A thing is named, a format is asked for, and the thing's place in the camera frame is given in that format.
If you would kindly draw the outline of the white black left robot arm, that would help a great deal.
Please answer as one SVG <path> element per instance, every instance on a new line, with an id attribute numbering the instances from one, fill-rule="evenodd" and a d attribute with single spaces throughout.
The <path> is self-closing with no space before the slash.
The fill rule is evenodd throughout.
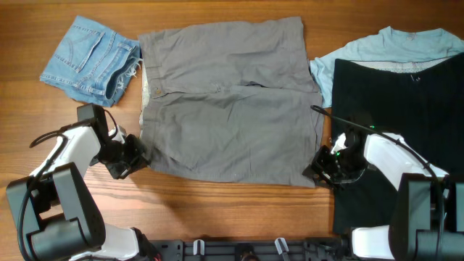
<path id="1" fill-rule="evenodd" d="M 45 133 L 57 143 L 28 177 L 6 189 L 24 260 L 161 260 L 162 255 L 137 228 L 104 222 L 83 177 L 102 163 L 114 179 L 124 179 L 149 164 L 140 139 L 116 125 L 96 104 L 77 108 L 78 121 Z"/>

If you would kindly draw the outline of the grey cotton shorts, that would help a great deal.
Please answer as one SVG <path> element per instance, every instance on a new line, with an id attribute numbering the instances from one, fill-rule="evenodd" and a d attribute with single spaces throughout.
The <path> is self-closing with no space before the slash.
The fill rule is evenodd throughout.
<path id="1" fill-rule="evenodd" d="M 148 89 L 141 140 L 150 168 L 221 183 L 313 187 L 322 94 L 299 17 L 219 22 L 138 37 Z"/>

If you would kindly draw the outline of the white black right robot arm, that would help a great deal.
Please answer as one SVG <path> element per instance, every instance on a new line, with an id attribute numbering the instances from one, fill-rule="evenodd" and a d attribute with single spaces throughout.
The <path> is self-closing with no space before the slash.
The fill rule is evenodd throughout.
<path id="1" fill-rule="evenodd" d="M 345 189 L 369 167 L 396 189 L 387 225 L 353 228 L 337 254 L 358 260 L 462 260 L 463 182 L 434 167 L 397 134 L 350 123 L 332 148 L 323 146 L 303 171 L 317 186 Z"/>

